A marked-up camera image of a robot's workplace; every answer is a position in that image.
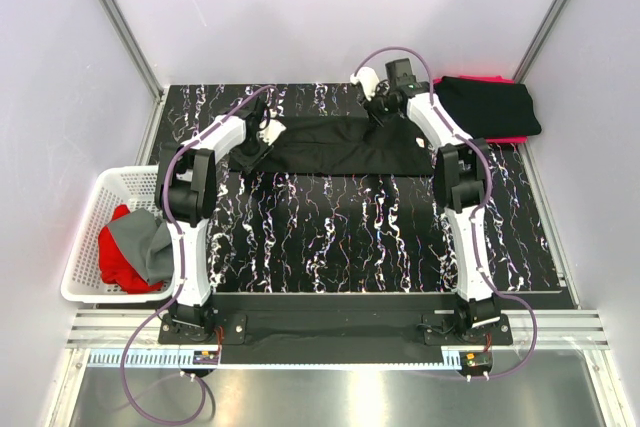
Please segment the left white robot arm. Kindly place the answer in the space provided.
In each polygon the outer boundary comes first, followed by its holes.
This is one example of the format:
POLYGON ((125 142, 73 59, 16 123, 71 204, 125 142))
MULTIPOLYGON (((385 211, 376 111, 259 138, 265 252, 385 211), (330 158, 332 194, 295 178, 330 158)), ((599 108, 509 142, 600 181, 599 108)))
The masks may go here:
POLYGON ((166 322, 196 343, 208 341, 216 330, 206 261, 206 234, 218 198, 216 165, 229 155, 249 172, 284 132, 271 119, 263 92, 217 116, 192 139, 160 151, 155 203, 167 223, 174 266, 166 322))

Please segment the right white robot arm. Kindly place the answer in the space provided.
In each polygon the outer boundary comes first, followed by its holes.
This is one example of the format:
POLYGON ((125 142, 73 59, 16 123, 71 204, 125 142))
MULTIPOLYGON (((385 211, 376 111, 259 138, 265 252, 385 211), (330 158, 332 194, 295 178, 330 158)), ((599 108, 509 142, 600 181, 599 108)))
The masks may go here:
POLYGON ((488 145, 456 123, 432 86, 417 81, 409 59, 392 61, 386 68, 388 88, 374 69, 364 65, 350 82, 361 88, 371 120, 382 124, 391 115, 402 114, 436 150, 433 195, 451 228, 457 265, 456 305, 441 334, 454 334, 470 344, 482 342, 501 315, 488 280, 484 223, 492 192, 488 145))

